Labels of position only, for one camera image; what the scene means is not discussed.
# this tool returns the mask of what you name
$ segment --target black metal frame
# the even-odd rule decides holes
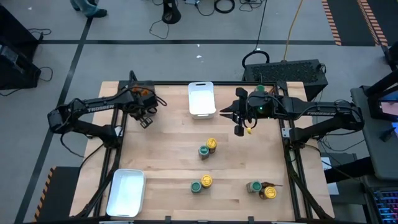
[[[155,85],[188,85],[189,83],[191,83],[193,81],[157,81],[154,82]],[[128,84],[129,81],[120,81],[119,82],[119,89],[121,89],[122,87],[124,87],[126,84]],[[260,83],[258,82],[224,82],[224,81],[220,81],[220,82],[213,82],[214,85],[236,85],[236,86],[256,86]],[[273,86],[276,90],[278,89],[278,87],[281,87],[281,89],[283,89],[283,93],[284,95],[288,96],[288,92],[287,92],[287,88],[286,88],[286,84],[284,83],[261,83],[261,85],[265,85],[265,86]],[[118,110],[115,109],[113,112],[113,117],[111,120],[111,124],[113,126],[116,125],[117,123],[117,117],[118,117]],[[123,118],[121,121],[121,126],[124,130],[124,128],[126,127],[126,123],[127,123],[127,114],[123,113]],[[291,128],[294,128],[294,122],[292,120],[289,121],[289,125]],[[280,126],[280,131],[282,131],[282,128],[285,127],[284,124],[284,120],[279,120],[279,126]],[[289,142],[284,139],[281,135],[282,138],[282,142],[283,142],[283,147],[284,147],[284,155],[285,155],[285,162],[286,162],[286,168],[289,171],[289,166],[291,166],[290,168],[292,168],[291,165],[291,158],[290,158],[290,147],[289,147]],[[112,167],[119,167],[119,162],[120,162],[120,155],[121,155],[121,150],[123,147],[123,139],[124,139],[124,135],[121,136],[119,138],[119,146],[114,148],[116,150],[116,155],[114,158],[114,164]],[[107,148],[106,149],[106,153],[105,153],[105,157],[104,157],[104,161],[103,161],[103,168],[101,171],[101,180],[99,182],[100,185],[103,185],[105,183],[105,180],[107,179],[107,177],[109,177],[110,174],[108,174],[108,168],[109,168],[109,162],[110,162],[110,155],[112,152],[113,148]],[[300,151],[299,150],[295,150],[294,151],[295,156],[296,156],[296,161],[297,161],[297,169],[298,169],[298,180],[301,181],[300,185],[304,186],[305,188],[307,187],[306,185],[306,181],[305,181],[305,174],[304,174],[304,169],[303,169],[303,165],[302,165],[302,160],[301,160],[301,155],[300,155]],[[294,210],[294,217],[295,217],[295,221],[296,222],[307,222],[307,223],[313,223],[313,222],[322,222],[322,223],[330,223],[330,222],[335,222],[334,220],[319,220],[319,219],[313,219],[312,216],[312,209],[311,206],[307,200],[307,198],[303,197],[303,202],[305,205],[305,213],[306,213],[306,218],[302,218],[301,214],[300,214],[300,207],[299,207],[299,201],[297,199],[297,191],[296,191],[296,182],[295,179],[291,176],[289,176],[289,187],[290,187],[290,194],[292,197],[292,205],[293,205],[293,210]],[[98,221],[103,221],[103,220],[109,220],[109,217],[107,215],[100,217],[100,208],[101,208],[101,200],[99,200],[96,204],[95,204],[95,210],[94,210],[94,218],[74,218],[73,220],[75,220],[77,223],[86,223],[85,220],[87,221],[87,223],[89,222],[93,222],[93,223],[97,223]],[[170,216],[166,216],[165,220],[135,220],[134,223],[196,223],[199,222],[198,220],[195,221],[171,221],[171,217]],[[242,221],[206,221],[206,223],[271,223],[271,222],[255,222],[254,221],[254,217],[248,217],[248,220],[246,222],[242,222]]]

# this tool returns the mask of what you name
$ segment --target wooden table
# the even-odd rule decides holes
[[[103,82],[99,96],[117,92],[118,82]],[[245,86],[253,91],[254,86]],[[234,135],[234,123],[217,114],[212,119],[194,120],[188,113],[188,86],[156,86],[157,94],[169,105],[159,106],[154,122],[142,129],[128,118],[124,135],[120,168],[143,170],[146,192],[142,212],[137,220],[248,220],[292,221],[294,212],[286,172],[279,122],[260,119],[252,135]],[[236,86],[215,86],[217,110],[229,106]],[[289,96],[306,100],[302,83],[288,83]],[[112,110],[97,112],[93,123],[110,124]],[[312,118],[302,117],[296,127],[312,125]],[[205,161],[198,157],[198,148],[208,138],[215,138],[215,154]],[[85,156],[98,145],[99,139],[88,141]],[[316,146],[310,140],[307,144]],[[98,188],[105,150],[97,152],[84,165],[78,179],[70,215],[76,215]],[[323,174],[319,153],[308,147],[301,150],[307,187],[327,214],[334,216]],[[210,174],[213,185],[200,194],[192,194],[190,183]],[[262,200],[258,194],[248,194],[246,184],[253,180],[281,184],[277,197]],[[302,195],[297,188],[300,214],[305,217]],[[104,194],[101,214],[105,214],[108,191]]]

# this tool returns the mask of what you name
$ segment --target orange warning tape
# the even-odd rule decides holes
[[[380,25],[373,14],[371,7],[369,6],[368,0],[357,0],[357,3],[368,25],[368,29],[372,33],[374,43],[379,45],[380,42],[381,45],[388,46],[386,36],[384,36],[383,31],[381,30]]]
[[[33,217],[33,222],[37,222],[37,220],[39,219],[40,211],[41,211],[41,209],[43,207],[43,203],[44,203],[44,199],[45,199],[45,194],[47,193],[47,191],[49,189],[49,185],[51,183],[51,177],[52,177],[52,174],[54,173],[54,170],[56,168],[57,167],[52,167],[50,169],[49,175],[47,176],[47,180],[45,181],[45,184],[44,184],[42,196],[40,197],[39,204],[37,205],[36,212],[35,212],[35,215]]]
[[[338,34],[337,27],[335,21],[333,20],[333,15],[331,14],[329,4],[327,0],[322,0],[323,10],[325,11],[326,18],[328,19],[331,33],[333,34],[333,38],[335,40],[336,45],[341,46],[340,35]]]

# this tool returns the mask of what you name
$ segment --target black floor stripe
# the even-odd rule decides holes
[[[75,56],[73,57],[72,63],[70,65],[67,78],[65,80],[65,83],[63,84],[63,88],[61,91],[60,98],[58,99],[57,105],[60,105],[65,102],[70,84],[72,82],[72,78],[75,74],[76,66],[79,62],[81,51],[83,50],[84,41],[87,38],[88,31],[91,26],[91,22],[92,22],[92,19],[87,19],[86,26],[83,30],[83,33],[82,33],[80,41],[79,41],[79,45],[78,45],[76,53],[75,53]],[[36,165],[34,167],[32,176],[30,177],[29,184],[26,188],[24,198],[22,199],[22,202],[19,207],[19,210],[18,210],[18,213],[17,213],[14,223],[23,223],[24,222],[27,209],[29,207],[30,201],[32,199],[34,190],[37,185],[37,181],[39,180],[40,173],[41,173],[43,165],[44,165],[45,158],[47,157],[47,153],[49,152],[52,137],[53,137],[53,133],[50,130],[47,130],[47,134],[45,135],[45,139],[44,139],[42,148],[40,150],[39,157],[37,158]]]
[[[357,0],[328,0],[342,46],[374,46]]]
[[[396,0],[368,0],[374,17],[391,46],[398,41],[398,2]]]
[[[256,44],[257,40],[86,40],[84,44],[159,45],[159,44]],[[41,44],[79,44],[80,40],[43,40]],[[260,44],[284,45],[286,40],[260,40]],[[290,40],[289,45],[335,45],[334,40]]]

